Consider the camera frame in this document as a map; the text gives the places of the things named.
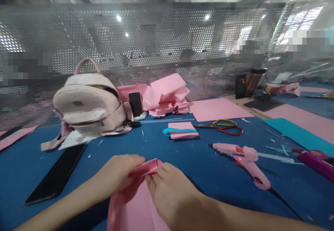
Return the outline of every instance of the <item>forearm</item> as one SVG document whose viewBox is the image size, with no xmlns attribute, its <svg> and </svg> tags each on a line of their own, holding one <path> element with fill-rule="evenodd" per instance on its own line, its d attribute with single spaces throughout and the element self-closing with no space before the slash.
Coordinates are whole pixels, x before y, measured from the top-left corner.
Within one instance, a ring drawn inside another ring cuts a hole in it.
<svg viewBox="0 0 334 231">
<path fill-rule="evenodd" d="M 204 203 L 208 230 L 224 231 L 324 231 L 305 222 L 276 215 L 238 208 L 207 197 Z"/>
<path fill-rule="evenodd" d="M 84 212 L 95 204 L 89 197 L 89 188 L 85 183 L 75 189 L 73 192 L 57 201 L 47 209 L 43 210 L 30 220 L 18 226 L 16 231 L 52 231 L 58 230 L 71 218 Z"/>
</svg>

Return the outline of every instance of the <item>smartphone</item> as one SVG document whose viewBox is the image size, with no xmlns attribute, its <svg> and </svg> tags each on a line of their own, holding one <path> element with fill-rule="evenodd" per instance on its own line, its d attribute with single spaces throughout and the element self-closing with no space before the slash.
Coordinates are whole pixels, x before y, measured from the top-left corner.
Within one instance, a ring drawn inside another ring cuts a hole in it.
<svg viewBox="0 0 334 231">
<path fill-rule="evenodd" d="M 56 198 L 64 189 L 86 146 L 80 144 L 67 148 L 24 204 L 33 205 Z"/>
<path fill-rule="evenodd" d="M 140 116 L 143 113 L 142 99 L 140 98 L 140 93 L 129 93 L 129 102 L 131 105 L 133 116 Z"/>
<path fill-rule="evenodd" d="M 238 75 L 236 77 L 236 99 L 246 97 L 246 74 Z"/>
</svg>

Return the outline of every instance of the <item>pink paper stack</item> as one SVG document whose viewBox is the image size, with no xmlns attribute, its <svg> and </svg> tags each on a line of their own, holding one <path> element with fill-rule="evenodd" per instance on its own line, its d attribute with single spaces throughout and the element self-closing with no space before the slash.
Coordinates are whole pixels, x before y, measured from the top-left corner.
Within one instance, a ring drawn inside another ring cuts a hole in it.
<svg viewBox="0 0 334 231">
<path fill-rule="evenodd" d="M 137 83 L 131 86 L 119 86 L 120 99 L 129 99 L 129 93 L 139 92 L 144 111 L 154 117 L 163 117 L 167 113 L 187 114 L 188 103 L 185 97 L 190 92 L 186 82 L 175 73 L 152 82 L 150 85 Z"/>
</svg>

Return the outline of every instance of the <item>teal paper strip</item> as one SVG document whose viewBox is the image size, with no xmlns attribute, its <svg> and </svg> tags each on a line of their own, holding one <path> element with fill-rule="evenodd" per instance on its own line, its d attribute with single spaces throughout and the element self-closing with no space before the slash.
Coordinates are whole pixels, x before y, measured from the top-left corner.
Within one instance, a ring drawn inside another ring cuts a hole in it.
<svg viewBox="0 0 334 231">
<path fill-rule="evenodd" d="M 166 128 L 163 130 L 165 136 L 170 136 L 170 132 L 197 132 L 194 129 L 176 129 L 176 128 Z"/>
<path fill-rule="evenodd" d="M 277 118 L 265 120 L 264 122 L 275 128 L 280 133 L 294 140 L 298 144 L 302 145 L 307 150 L 320 150 L 329 156 L 334 156 L 334 146 L 331 143 L 286 119 Z"/>
</svg>

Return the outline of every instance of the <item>pink glue gun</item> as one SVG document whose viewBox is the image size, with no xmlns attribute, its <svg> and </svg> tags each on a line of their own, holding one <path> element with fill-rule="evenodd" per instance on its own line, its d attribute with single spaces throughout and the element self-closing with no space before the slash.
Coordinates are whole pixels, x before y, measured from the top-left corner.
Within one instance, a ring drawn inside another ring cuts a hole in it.
<svg viewBox="0 0 334 231">
<path fill-rule="evenodd" d="M 257 151 L 254 148 L 246 147 L 240 148 L 238 145 L 215 143 L 209 145 L 220 153 L 228 154 L 236 160 L 236 165 L 243 166 L 251 174 L 254 179 L 254 184 L 262 189 L 268 190 L 271 188 L 270 181 L 263 174 L 263 172 L 255 165 L 254 161 L 259 159 Z"/>
</svg>

